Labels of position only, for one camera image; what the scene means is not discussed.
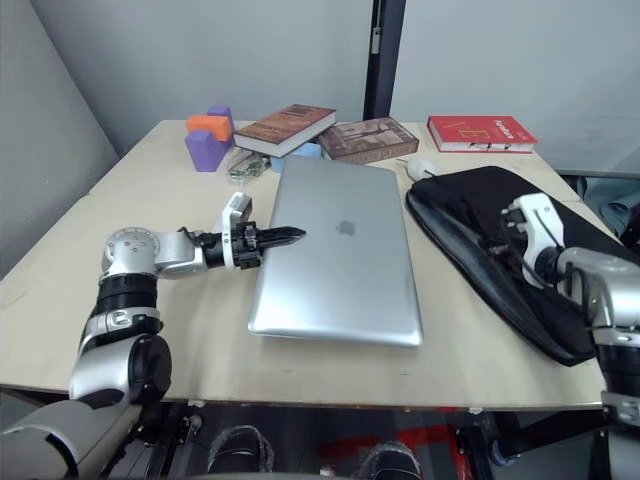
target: person's foot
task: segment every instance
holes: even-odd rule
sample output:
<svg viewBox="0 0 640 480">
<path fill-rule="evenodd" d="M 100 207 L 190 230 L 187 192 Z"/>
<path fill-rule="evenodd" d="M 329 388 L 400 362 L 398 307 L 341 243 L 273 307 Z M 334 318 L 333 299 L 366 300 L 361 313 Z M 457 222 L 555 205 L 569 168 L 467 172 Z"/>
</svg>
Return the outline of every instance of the person's foot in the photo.
<svg viewBox="0 0 640 480">
<path fill-rule="evenodd" d="M 420 464 L 401 442 L 380 443 L 362 462 L 357 478 L 366 480 L 421 480 Z"/>
<path fill-rule="evenodd" d="M 209 447 L 208 473 L 272 472 L 273 449 L 252 425 L 221 432 Z"/>
</svg>

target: brown book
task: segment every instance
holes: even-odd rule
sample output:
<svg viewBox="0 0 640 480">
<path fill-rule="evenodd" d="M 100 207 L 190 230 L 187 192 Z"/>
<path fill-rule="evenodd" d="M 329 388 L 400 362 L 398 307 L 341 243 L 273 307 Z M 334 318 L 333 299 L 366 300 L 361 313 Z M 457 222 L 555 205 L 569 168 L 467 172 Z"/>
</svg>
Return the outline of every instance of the brown book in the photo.
<svg viewBox="0 0 640 480">
<path fill-rule="evenodd" d="M 282 157 L 336 123 L 331 108 L 291 105 L 238 130 L 236 145 Z"/>
<path fill-rule="evenodd" d="M 391 117 L 336 125 L 318 137 L 333 160 L 371 163 L 414 153 L 418 139 Z"/>
</svg>

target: apple logo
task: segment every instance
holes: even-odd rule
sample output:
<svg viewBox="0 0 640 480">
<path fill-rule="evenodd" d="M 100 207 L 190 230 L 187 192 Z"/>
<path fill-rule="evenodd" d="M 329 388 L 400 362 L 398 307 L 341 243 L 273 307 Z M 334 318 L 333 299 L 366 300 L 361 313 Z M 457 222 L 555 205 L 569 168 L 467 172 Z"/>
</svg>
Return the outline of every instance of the apple logo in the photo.
<svg viewBox="0 0 640 480">
<path fill-rule="evenodd" d="M 348 220 L 343 220 L 336 227 L 338 233 L 340 235 L 348 235 L 349 237 L 353 237 L 356 234 L 356 224 L 353 222 L 349 222 Z"/>
</svg>

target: orange block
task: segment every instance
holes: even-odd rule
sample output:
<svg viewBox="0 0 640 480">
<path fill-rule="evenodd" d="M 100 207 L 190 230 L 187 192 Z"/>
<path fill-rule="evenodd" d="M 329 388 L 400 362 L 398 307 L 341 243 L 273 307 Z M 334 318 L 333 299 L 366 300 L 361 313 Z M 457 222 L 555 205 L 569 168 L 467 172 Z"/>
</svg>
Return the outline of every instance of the orange block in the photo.
<svg viewBox="0 0 640 480">
<path fill-rule="evenodd" d="M 226 142 L 231 138 L 231 122 L 228 117 L 214 115 L 191 115 L 187 119 L 187 130 L 207 130 L 213 133 L 216 140 Z"/>
</svg>

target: purple block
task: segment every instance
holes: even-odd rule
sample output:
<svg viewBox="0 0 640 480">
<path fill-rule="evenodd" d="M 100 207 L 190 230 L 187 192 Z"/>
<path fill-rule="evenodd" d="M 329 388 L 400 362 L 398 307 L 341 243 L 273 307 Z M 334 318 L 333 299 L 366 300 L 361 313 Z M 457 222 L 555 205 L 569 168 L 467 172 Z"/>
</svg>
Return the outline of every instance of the purple block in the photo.
<svg viewBox="0 0 640 480">
<path fill-rule="evenodd" d="M 207 110 L 207 115 L 212 115 L 215 117 L 228 117 L 231 122 L 231 132 L 235 132 L 236 128 L 233 125 L 233 118 L 231 118 L 231 108 L 226 105 L 214 105 L 209 110 Z"/>
<path fill-rule="evenodd" d="M 215 172 L 224 155 L 233 146 L 233 140 L 219 142 L 213 134 L 206 130 L 194 130 L 184 139 L 187 144 L 193 165 L 199 172 Z"/>
</svg>

